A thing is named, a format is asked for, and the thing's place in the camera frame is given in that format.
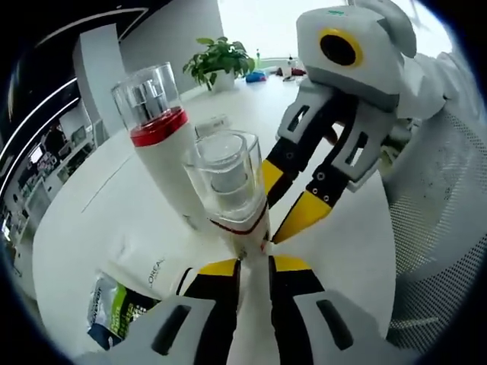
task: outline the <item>yellow camera ring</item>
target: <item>yellow camera ring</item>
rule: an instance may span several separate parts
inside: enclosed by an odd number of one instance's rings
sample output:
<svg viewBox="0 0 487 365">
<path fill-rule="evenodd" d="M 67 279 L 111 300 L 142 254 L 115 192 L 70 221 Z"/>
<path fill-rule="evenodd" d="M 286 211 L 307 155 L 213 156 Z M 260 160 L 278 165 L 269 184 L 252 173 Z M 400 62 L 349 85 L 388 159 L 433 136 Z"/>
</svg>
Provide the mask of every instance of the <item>yellow camera ring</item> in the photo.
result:
<svg viewBox="0 0 487 365">
<path fill-rule="evenodd" d="M 331 62 L 344 67 L 357 67 L 364 60 L 364 53 L 356 38 L 341 29 L 321 30 L 320 48 Z"/>
</svg>

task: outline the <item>white round table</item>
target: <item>white round table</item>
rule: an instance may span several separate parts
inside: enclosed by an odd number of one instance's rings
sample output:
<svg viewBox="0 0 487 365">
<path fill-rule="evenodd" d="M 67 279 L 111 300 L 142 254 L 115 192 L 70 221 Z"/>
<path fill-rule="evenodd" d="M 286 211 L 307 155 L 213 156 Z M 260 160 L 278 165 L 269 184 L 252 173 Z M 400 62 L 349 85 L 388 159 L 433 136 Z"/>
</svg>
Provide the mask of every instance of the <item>white round table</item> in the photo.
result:
<svg viewBox="0 0 487 365">
<path fill-rule="evenodd" d="M 298 85 L 274 77 L 265 83 L 236 84 L 235 90 L 219 95 L 194 90 L 184 94 L 189 120 L 197 123 L 226 114 L 231 128 L 259 136 L 265 158 Z M 272 232 L 330 149 L 323 140 L 307 170 L 272 208 Z M 202 243 L 186 229 L 136 157 L 125 131 L 120 132 L 97 149 L 62 187 L 34 238 L 33 277 L 42 320 L 52 340 L 70 356 L 99 348 L 86 334 L 88 302 L 98 268 L 148 295 L 123 272 L 107 265 L 108 247 L 121 235 L 130 235 L 140 249 L 154 256 L 198 257 L 201 263 L 231 257 L 225 245 Z M 369 312 L 385 337 L 393 308 L 396 263 L 393 230 L 378 173 L 358 192 L 345 191 L 329 217 L 277 245 L 274 253 L 305 259 L 326 289 L 340 291 Z M 248 323 L 244 331 L 247 339 L 240 341 L 235 336 L 235 341 L 245 343 L 246 354 L 241 356 L 240 350 L 235 350 L 229 363 L 248 363 L 249 356 L 253 363 L 279 363 L 269 338 L 272 331 L 260 330 L 262 320 L 255 320 L 258 316 L 249 321 L 241 318 L 252 310 L 239 314 L 239 325 Z M 255 351 L 249 351 L 248 346 L 256 347 Z"/>
</svg>

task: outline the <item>transparent cap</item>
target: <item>transparent cap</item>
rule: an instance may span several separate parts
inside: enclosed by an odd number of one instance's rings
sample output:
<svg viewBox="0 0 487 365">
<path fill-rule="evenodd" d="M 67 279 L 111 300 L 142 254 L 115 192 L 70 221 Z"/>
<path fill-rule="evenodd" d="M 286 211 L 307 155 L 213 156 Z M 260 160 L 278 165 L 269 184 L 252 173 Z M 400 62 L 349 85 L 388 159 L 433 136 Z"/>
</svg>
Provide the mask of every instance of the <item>transparent cap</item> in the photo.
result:
<svg viewBox="0 0 487 365">
<path fill-rule="evenodd" d="M 130 75 L 113 87 L 112 95 L 127 129 L 181 108 L 169 62 Z"/>
<path fill-rule="evenodd" d="M 183 165 L 205 209 L 243 220 L 265 195 L 262 158 L 256 135 L 220 131 L 196 141 Z"/>
</svg>

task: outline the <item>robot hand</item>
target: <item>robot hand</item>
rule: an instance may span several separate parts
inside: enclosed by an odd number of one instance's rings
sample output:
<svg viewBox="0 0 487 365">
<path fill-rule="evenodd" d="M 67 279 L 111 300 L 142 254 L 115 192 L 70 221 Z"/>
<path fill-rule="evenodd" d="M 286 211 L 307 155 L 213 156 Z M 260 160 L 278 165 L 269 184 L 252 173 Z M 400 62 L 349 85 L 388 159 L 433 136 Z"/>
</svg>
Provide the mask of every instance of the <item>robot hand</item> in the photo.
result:
<svg viewBox="0 0 487 365">
<path fill-rule="evenodd" d="M 399 118 L 429 118 L 444 105 L 432 59 L 412 59 L 415 33 L 406 14 L 390 0 L 355 4 L 312 10 L 298 18 L 299 58 L 308 77 L 286 109 L 279 139 L 263 162 L 270 208 L 304 171 L 333 124 L 344 130 L 274 243 L 327 216 L 345 189 L 359 189 L 377 169 L 380 147 Z"/>
<path fill-rule="evenodd" d="M 272 325 L 281 364 L 409 363 L 415 354 L 384 341 L 377 323 L 325 291 L 311 268 L 291 256 L 269 257 Z M 183 296 L 163 300 L 130 325 L 127 338 L 81 364 L 225 365 L 237 326 L 240 262 L 203 267 Z"/>
</svg>

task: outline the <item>blue object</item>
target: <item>blue object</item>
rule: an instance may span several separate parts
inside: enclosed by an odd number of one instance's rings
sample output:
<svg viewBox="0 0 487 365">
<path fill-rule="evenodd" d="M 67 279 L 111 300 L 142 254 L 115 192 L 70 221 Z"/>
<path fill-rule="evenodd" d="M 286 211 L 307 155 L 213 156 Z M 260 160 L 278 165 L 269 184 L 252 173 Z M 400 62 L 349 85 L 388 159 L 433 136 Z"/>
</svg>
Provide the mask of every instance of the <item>blue object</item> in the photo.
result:
<svg viewBox="0 0 487 365">
<path fill-rule="evenodd" d="M 265 81 L 265 80 L 267 80 L 267 77 L 264 71 L 253 71 L 245 77 L 245 81 L 248 83 Z"/>
</svg>

